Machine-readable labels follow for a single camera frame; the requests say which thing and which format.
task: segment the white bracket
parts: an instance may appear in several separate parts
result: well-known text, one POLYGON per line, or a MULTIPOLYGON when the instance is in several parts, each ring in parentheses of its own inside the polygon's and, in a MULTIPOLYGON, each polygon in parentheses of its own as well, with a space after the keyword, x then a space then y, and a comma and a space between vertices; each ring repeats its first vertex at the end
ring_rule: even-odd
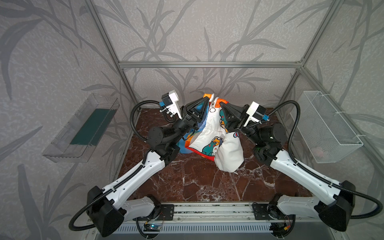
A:
POLYGON ((260 106, 260 104, 255 103, 255 102, 252 102, 252 104, 249 106, 249 108, 247 109, 247 114, 249 115, 249 117, 246 120, 244 127, 248 125, 249 121, 253 121, 253 122, 259 122, 260 121, 260 120, 253 117, 253 115, 255 114, 255 112, 259 106, 260 106))
POLYGON ((182 119, 180 108, 179 108, 179 105, 177 104, 177 101, 179 100, 179 96, 177 95, 176 91, 175 90, 170 91, 168 93, 168 96, 172 104, 169 104, 168 106, 166 105, 166 109, 168 110, 167 113, 171 113, 171 117, 177 114, 179 118, 182 119))

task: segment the metal rail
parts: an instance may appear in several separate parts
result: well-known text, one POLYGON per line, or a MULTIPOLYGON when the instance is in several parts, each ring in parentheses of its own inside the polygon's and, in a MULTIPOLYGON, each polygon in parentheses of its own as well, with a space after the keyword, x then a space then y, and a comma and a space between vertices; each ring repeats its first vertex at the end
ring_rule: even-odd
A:
POLYGON ((89 13, 90 13, 90 15, 92 17, 92 20, 95 23, 96 28, 97 28, 99 34, 101 35, 101 38, 103 39, 105 47, 107 48, 108 53, 109 53, 110 57, 112 58, 112 62, 114 64, 114 66, 116 67, 116 70, 117 70, 117 73, 118 73, 119 77, 123 81, 123 84, 124 84, 125 88, 127 89, 128 94, 132 98, 133 102, 135 104, 137 104, 138 101, 137 101, 137 99, 135 97, 135 94, 133 93, 132 88, 129 85, 129 82, 128 82, 124 72, 119 67, 119 60, 118 60, 118 58, 116 56, 116 53, 113 50, 113 47, 112 47, 111 41, 108 38, 107 32, 105 31, 105 29, 103 27, 103 24, 101 23, 101 20, 100 20, 100 17, 98 15, 96 6, 94 5, 92 0, 84 0, 84 1, 85 1, 85 4, 86 4, 86 6, 87 6, 87 8, 89 10, 89 13))
POLYGON ((298 68, 300 62, 121 61, 120 68, 298 68))

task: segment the zipper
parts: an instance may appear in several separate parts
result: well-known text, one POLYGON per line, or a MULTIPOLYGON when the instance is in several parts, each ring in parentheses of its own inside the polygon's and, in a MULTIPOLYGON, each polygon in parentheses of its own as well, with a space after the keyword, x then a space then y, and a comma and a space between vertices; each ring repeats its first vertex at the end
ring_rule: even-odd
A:
POLYGON ((214 113, 215 111, 216 111, 216 109, 215 109, 215 105, 216 105, 216 101, 218 100, 218 97, 216 97, 215 98, 215 100, 213 101, 213 103, 211 103, 211 106, 210 106, 210 109, 209 109, 209 111, 211 112, 211 113, 214 113))

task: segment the black mount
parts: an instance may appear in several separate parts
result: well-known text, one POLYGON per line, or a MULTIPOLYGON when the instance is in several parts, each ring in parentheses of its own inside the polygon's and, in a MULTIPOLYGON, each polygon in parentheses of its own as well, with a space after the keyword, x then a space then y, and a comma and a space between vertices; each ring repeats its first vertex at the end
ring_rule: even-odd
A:
MULTIPOLYGON (((87 204, 91 203, 95 198, 100 196, 103 192, 97 186, 94 186, 88 191, 87 204)), ((109 236, 124 221, 124 214, 127 213, 124 209, 119 210, 113 206, 106 197, 98 201, 95 205, 87 209, 87 214, 96 228, 99 230, 102 237, 109 236)))
MULTIPOLYGON (((356 191, 355 185, 348 181, 344 181, 340 185, 348 190, 356 191)), ((335 202, 329 205, 319 202, 314 209, 319 213, 319 218, 326 225, 334 230, 345 232, 355 207, 355 195, 340 191, 338 196, 334 195, 333 197, 336 199, 335 202)))

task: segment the clear acrylic tray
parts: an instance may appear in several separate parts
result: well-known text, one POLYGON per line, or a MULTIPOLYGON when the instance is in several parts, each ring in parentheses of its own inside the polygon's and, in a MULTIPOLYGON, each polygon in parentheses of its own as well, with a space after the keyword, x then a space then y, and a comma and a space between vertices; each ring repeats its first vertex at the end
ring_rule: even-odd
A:
POLYGON ((43 156, 53 162, 87 162, 119 106, 115 97, 91 94, 43 156))

